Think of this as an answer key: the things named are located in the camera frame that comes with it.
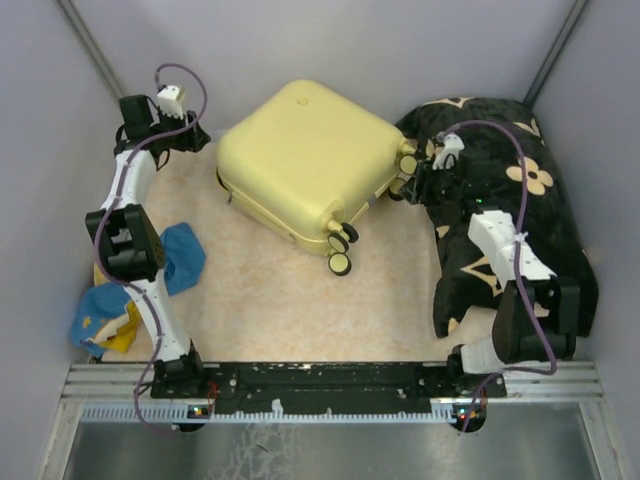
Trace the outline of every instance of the blue and yellow cloth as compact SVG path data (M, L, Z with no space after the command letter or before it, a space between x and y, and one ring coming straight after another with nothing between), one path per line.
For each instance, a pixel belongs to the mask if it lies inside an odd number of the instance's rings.
M196 285L206 254L191 227L186 223L169 227L160 241L166 254L164 279L169 296ZM71 326L71 342L96 357L108 348L126 352L136 338L140 313L124 288L107 282L97 267L94 285L80 301Z

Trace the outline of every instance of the floral pillow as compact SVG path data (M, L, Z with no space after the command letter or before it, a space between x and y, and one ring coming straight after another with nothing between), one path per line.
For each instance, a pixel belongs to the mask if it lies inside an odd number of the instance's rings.
M580 287L580 336L588 336L598 301L598 285L584 254L560 170L547 148L533 112L519 102L491 98L445 98L421 105L398 123L407 138L415 139L418 156L433 160L441 147L436 135L465 120L494 120L516 135L525 154L529 197L524 231L535 254L559 276L571 276ZM473 197L483 198L517 217L522 194L522 169L511 142L490 127L472 127L456 132L465 149L460 161L474 162L482 152L480 165L486 177ZM446 337L472 306L497 308L502 286L489 266L488 258L467 235L469 223L451 214L451 204L468 195L464 178L442 190L443 195L426 202L434 224L442 278L438 281L433 321L438 337Z

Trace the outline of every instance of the caster wheel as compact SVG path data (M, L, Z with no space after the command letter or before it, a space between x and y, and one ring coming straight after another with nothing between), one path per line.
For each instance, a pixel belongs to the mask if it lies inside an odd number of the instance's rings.
M329 242L329 245L331 245L331 248L338 253L347 253L349 251L349 244L339 233L330 233L327 241Z
M389 198L391 198L391 200L393 200L394 202L401 202L402 200L404 200L404 197L400 193L400 190L402 190L402 187L404 187L406 183L407 182L405 182L402 178L396 178L393 182L391 182L388 190Z
M220 178L220 174L218 173L218 169L216 168L216 179L218 180L218 184L224 188L225 190L229 190L227 187L224 186L224 183L222 183L222 179Z
M357 230L353 228L353 226L350 225L349 223L343 223L342 230L344 231L344 233L347 234L347 237L349 237L349 243L356 243L360 238L360 235L358 235Z
M405 155L400 159L398 166L400 167L400 171L405 175L413 175L418 168L418 161L411 155Z
M351 260L344 253L334 253L329 257L329 270L344 277L351 271Z

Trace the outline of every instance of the black floral fabric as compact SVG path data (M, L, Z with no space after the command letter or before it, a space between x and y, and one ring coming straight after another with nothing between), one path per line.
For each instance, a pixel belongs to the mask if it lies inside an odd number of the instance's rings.
M407 138L417 141L418 157L432 161L441 148L435 141L436 135L465 120L496 121L508 128L521 144L529 194L524 223L527 242L557 275L571 276L578 283L578 334L588 336L598 302L598 284L584 254L560 170L532 111L511 100L447 98L415 108L397 123L397 127ZM482 163L488 181L483 183L484 191L473 191L474 199L477 197L498 205L512 215L515 223L522 195L522 169L512 143L491 127L464 128L456 134L465 144L460 154L461 162L465 156L469 160L474 152L483 152L491 160ZM488 258L468 237L468 217L457 218L450 213L449 197L466 191L462 188L463 181L461 178L460 185L449 185L446 192L443 190L442 197L436 196L435 201L426 205L435 227L442 266L433 307L438 337L446 337L450 320L460 322L472 305L497 308L502 294L502 286L492 272Z

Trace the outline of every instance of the blue cloth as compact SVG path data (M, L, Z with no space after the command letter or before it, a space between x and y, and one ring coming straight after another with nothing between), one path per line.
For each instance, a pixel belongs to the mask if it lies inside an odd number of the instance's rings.
M160 241L166 254L164 279L169 295L196 285L204 269L206 254L191 227L186 223L169 227L160 236ZM102 356L106 349L86 339L92 338L106 321L123 315L130 300L124 288L114 283L89 288L80 300L71 326L71 342L96 357Z

